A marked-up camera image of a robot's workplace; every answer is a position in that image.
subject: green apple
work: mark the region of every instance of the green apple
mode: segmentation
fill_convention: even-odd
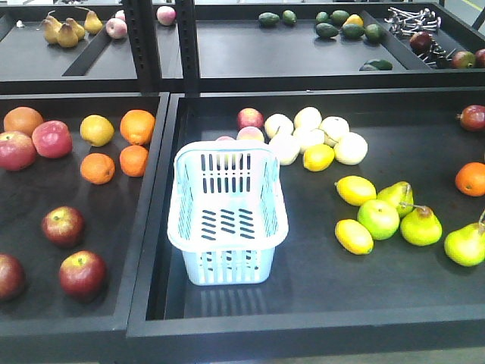
[[[364,225],[374,240],[390,238],[399,228],[399,214],[394,206],[381,199],[369,199],[357,212],[357,221]]]

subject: yellow pear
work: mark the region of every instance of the yellow pear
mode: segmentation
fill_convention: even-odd
[[[77,35],[78,40],[84,39],[84,36],[86,35],[86,30],[82,25],[77,23],[72,17],[67,18],[66,23],[72,26],[72,28],[74,29],[74,32]]]
[[[64,23],[58,34],[58,43],[62,48],[72,48],[79,42],[76,32],[71,25]]]
[[[103,23],[99,20],[98,15],[93,11],[89,10],[86,14],[86,20],[84,21],[84,29],[89,34],[95,35],[103,28]]]
[[[42,25],[44,26],[44,39],[47,41],[47,43],[57,44],[59,30],[56,28],[56,26],[47,19],[42,21]]]

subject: pear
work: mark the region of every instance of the pear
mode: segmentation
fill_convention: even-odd
[[[99,20],[98,15],[93,10],[88,10],[86,20],[84,21],[84,29],[89,34],[95,35],[103,28],[103,23]]]
[[[84,36],[86,35],[86,30],[82,25],[77,23],[72,17],[67,18],[66,23],[72,26],[78,40],[84,39]]]
[[[55,24],[48,19],[44,19],[42,25],[44,26],[44,39],[47,43],[57,44],[59,30],[56,28]]]
[[[413,203],[415,202],[412,195],[411,184],[403,180],[379,191],[377,199],[387,201],[396,207],[400,218],[404,218],[412,211]]]
[[[62,23],[57,20],[55,17],[53,17],[52,15],[48,14],[46,17],[45,17],[46,20],[50,21],[52,23],[52,26],[54,27],[54,29],[58,32],[61,27],[62,27]]]
[[[452,231],[445,238],[445,253],[464,267],[479,265],[485,259],[485,225],[482,222],[468,224]]]
[[[441,238],[443,229],[440,220],[428,206],[414,206],[401,220],[401,235],[413,245],[426,246]]]
[[[58,43],[62,48],[72,48],[77,46],[79,40],[77,39],[76,32],[68,23],[62,24],[58,34]]]

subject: dark red fruit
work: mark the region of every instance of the dark red fruit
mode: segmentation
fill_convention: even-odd
[[[460,120],[460,125],[469,131],[479,131],[485,129],[485,106],[469,105],[463,109],[462,113],[456,115]]]
[[[426,53],[431,48],[433,37],[428,32],[417,32],[412,35],[409,40],[409,45],[414,53],[421,55]]]
[[[475,67],[485,68],[485,48],[475,52]]]

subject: red apple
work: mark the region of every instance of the red apple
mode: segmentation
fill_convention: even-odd
[[[460,120],[463,129],[469,131],[479,131],[485,129],[485,106],[469,105],[463,109],[462,113],[456,115]]]
[[[475,67],[485,68],[485,48],[478,49],[475,52]]]
[[[244,127],[257,127],[261,129],[263,125],[263,114],[255,108],[244,108],[237,114],[237,127],[239,130]]]
[[[23,292],[25,271],[20,261],[10,254],[0,253],[0,301],[12,300]]]
[[[36,160],[36,148],[30,137],[20,131],[0,134],[0,168],[19,171]]]
[[[59,268],[59,281],[64,292],[84,303],[98,296],[107,275],[105,260],[88,250],[68,256]]]
[[[46,121],[36,127],[32,134],[37,152],[46,158],[60,158],[73,150],[69,128],[58,120]]]
[[[113,39],[121,39],[127,36],[128,26],[124,20],[112,17],[106,22],[106,33]]]
[[[80,243],[83,236],[84,217],[74,207],[60,206],[44,216],[41,228],[54,245],[72,248]]]

